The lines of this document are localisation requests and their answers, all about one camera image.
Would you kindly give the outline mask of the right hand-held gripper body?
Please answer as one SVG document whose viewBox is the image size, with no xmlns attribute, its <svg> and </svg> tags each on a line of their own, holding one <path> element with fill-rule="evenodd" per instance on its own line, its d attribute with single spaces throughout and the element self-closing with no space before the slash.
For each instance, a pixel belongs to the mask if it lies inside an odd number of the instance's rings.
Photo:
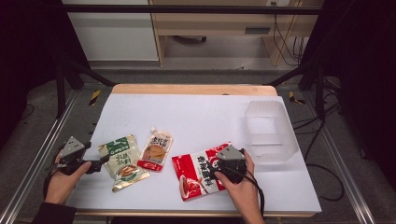
<svg viewBox="0 0 396 224">
<path fill-rule="evenodd" d="M 224 174 L 232 183 L 240 183 L 247 173 L 247 162 L 243 150 L 229 145 L 217 153 L 215 170 Z"/>
</svg>

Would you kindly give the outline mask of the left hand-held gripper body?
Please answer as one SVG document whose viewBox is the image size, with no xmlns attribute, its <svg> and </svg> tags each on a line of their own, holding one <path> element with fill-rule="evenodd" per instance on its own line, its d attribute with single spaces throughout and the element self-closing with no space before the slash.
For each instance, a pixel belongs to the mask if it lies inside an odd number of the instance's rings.
<svg viewBox="0 0 396 224">
<path fill-rule="evenodd" d="M 83 157 L 87 149 L 83 149 L 81 143 L 74 136 L 71 136 L 61 147 L 57 169 L 64 175 L 73 174 L 81 165 L 85 163 Z"/>
</svg>

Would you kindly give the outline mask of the red and white seasoning packet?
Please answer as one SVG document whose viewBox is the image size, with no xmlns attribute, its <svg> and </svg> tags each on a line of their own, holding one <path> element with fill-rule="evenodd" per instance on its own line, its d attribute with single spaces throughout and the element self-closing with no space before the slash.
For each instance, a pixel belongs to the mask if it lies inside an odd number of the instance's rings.
<svg viewBox="0 0 396 224">
<path fill-rule="evenodd" d="M 225 189 L 220 181 L 209 179 L 208 173 L 210 170 L 207 168 L 206 162 L 218 160 L 217 153 L 230 144 L 230 142 L 226 142 L 216 147 L 172 158 L 179 181 L 180 196 L 183 201 L 189 201 Z"/>
</svg>

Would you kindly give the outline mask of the green and white food packet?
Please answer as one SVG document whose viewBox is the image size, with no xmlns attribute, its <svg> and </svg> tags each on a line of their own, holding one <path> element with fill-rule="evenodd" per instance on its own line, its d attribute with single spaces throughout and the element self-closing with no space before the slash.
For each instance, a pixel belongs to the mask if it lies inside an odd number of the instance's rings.
<svg viewBox="0 0 396 224">
<path fill-rule="evenodd" d="M 102 144 L 98 147 L 98 152 L 102 158 L 108 157 L 104 166 L 114 180 L 113 192 L 149 177 L 149 171 L 137 165 L 141 152 L 131 134 Z"/>
</svg>

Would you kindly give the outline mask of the clear plastic container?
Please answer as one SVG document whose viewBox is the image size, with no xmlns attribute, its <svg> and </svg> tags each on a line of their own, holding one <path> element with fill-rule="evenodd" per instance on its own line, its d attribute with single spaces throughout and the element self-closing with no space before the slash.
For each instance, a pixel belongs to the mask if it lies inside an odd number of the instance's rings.
<svg viewBox="0 0 396 224">
<path fill-rule="evenodd" d="M 282 101 L 251 101 L 245 118 L 249 150 L 256 164 L 284 163 L 298 151 Z"/>
</svg>

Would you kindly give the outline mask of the spout pouch with red base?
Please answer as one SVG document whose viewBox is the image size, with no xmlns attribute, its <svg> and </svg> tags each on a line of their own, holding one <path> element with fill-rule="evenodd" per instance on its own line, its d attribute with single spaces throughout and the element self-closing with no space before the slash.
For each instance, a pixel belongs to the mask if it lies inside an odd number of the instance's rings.
<svg viewBox="0 0 396 224">
<path fill-rule="evenodd" d="M 173 144 L 173 136 L 166 131 L 152 128 L 137 165 L 154 172 L 160 172 Z"/>
</svg>

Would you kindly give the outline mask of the person's right hand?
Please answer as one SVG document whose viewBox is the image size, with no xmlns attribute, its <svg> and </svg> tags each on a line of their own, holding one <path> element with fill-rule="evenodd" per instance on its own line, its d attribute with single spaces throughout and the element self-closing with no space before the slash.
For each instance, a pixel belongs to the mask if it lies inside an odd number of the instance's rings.
<svg viewBox="0 0 396 224">
<path fill-rule="evenodd" d="M 247 178 L 244 178 L 240 183 L 232 183 L 221 172 L 215 172 L 215 177 L 227 189 L 234 206 L 242 211 L 246 209 L 252 211 L 259 208 L 259 193 L 256 186 L 252 183 L 254 179 L 254 162 L 250 158 L 248 152 L 245 150 L 244 155 L 247 163 Z"/>
</svg>

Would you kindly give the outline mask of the person's left hand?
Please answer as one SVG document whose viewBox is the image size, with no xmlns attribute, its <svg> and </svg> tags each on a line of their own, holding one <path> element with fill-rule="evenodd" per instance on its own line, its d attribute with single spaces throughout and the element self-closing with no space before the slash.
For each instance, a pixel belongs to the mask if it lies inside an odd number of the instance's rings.
<svg viewBox="0 0 396 224">
<path fill-rule="evenodd" d="M 65 205 L 77 182 L 87 173 L 91 165 L 90 161 L 86 161 L 71 175 L 52 171 L 44 202 Z"/>
</svg>

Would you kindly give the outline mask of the yellow and black tape strip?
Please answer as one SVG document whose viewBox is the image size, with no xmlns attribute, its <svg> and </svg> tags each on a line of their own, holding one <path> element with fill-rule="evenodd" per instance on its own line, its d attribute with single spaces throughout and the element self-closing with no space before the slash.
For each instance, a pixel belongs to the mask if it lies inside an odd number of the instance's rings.
<svg viewBox="0 0 396 224">
<path fill-rule="evenodd" d="M 97 98 L 98 98 L 100 92 L 101 92 L 100 90 L 96 90 L 96 91 L 93 92 L 92 98 L 91 98 L 91 100 L 89 101 L 89 105 L 95 105 L 95 103 L 96 103 L 96 101 L 97 101 Z"/>
<path fill-rule="evenodd" d="M 291 103 L 296 103 L 299 105 L 305 105 L 305 100 L 297 99 L 293 91 L 289 91 L 289 99 Z"/>
</svg>

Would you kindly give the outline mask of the black metal stand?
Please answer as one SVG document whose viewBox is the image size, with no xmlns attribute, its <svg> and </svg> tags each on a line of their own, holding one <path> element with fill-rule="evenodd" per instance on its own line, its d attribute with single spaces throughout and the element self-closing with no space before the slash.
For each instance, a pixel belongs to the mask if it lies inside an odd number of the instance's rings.
<svg viewBox="0 0 396 224">
<path fill-rule="evenodd" d="M 56 88 L 58 99 L 57 119 L 62 116 L 66 108 L 64 82 L 67 81 L 73 90 L 80 90 L 84 86 L 84 82 L 80 77 L 81 74 L 99 81 L 100 83 L 114 87 L 116 82 L 113 82 L 99 74 L 93 72 L 91 68 L 84 67 L 73 61 L 61 61 L 56 68 Z"/>
<path fill-rule="evenodd" d="M 309 90 L 316 84 L 315 111 L 320 120 L 325 120 L 325 109 L 323 103 L 324 72 L 319 63 L 304 63 L 289 71 L 286 75 L 279 77 L 268 83 L 268 86 L 276 87 L 292 77 L 302 75 L 298 87 L 301 91 Z"/>
</svg>

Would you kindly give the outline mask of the white cabinet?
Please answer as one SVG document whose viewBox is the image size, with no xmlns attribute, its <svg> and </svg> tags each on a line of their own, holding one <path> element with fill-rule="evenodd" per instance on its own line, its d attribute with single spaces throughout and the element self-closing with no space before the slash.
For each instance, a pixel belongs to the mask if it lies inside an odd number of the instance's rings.
<svg viewBox="0 0 396 224">
<path fill-rule="evenodd" d="M 149 13 L 69 13 L 87 59 L 93 61 L 157 61 Z"/>
</svg>

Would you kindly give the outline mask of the light wooden desk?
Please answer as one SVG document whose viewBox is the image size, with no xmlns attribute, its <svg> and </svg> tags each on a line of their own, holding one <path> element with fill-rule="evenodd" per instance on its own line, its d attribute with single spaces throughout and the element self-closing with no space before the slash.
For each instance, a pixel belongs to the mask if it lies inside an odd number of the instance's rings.
<svg viewBox="0 0 396 224">
<path fill-rule="evenodd" d="M 148 0 L 152 6 L 248 6 L 322 7 L 325 0 Z M 291 51 L 293 37 L 309 37 L 316 15 L 273 14 L 195 14 L 154 13 L 154 30 L 160 38 L 159 52 L 165 52 L 164 39 L 171 35 L 257 35 L 262 38 L 273 65 Z"/>
</svg>

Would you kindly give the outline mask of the aluminium rail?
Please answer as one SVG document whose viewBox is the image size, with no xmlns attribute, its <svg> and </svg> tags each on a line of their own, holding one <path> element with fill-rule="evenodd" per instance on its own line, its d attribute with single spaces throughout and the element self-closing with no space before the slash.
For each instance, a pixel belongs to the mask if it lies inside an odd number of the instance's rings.
<svg viewBox="0 0 396 224">
<path fill-rule="evenodd" d="M 41 169 L 44 167 L 44 163 L 76 102 L 78 94 L 79 91 L 70 91 L 64 112 L 52 123 L 51 128 L 35 154 L 34 159 L 29 164 L 28 170 L 24 173 L 23 179 L 16 187 L 6 208 L 0 214 L 0 224 L 13 224 L 16 220 L 18 213 L 21 211 L 33 184 L 36 182 Z"/>
<path fill-rule="evenodd" d="M 315 111 L 314 94 L 306 92 L 304 98 L 312 119 L 304 128 L 306 142 L 303 155 L 322 208 L 322 212 L 316 215 L 316 220 L 324 224 L 377 224 L 342 155 L 344 150 L 336 143 L 338 139 L 345 138 L 347 133 L 332 130 L 333 127 L 345 127 L 341 106 L 335 94 L 326 92 L 323 96 L 324 121 L 319 119 Z"/>
</svg>

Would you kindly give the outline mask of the black horizontal frame bar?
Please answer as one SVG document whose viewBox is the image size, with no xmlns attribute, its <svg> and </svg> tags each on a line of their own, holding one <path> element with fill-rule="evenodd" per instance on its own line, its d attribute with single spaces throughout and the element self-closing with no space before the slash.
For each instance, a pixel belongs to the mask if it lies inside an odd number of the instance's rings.
<svg viewBox="0 0 396 224">
<path fill-rule="evenodd" d="M 149 6 L 149 5 L 62 5 L 67 12 L 87 13 L 195 13 L 319 15 L 321 7 L 233 7 L 233 6 Z"/>
</svg>

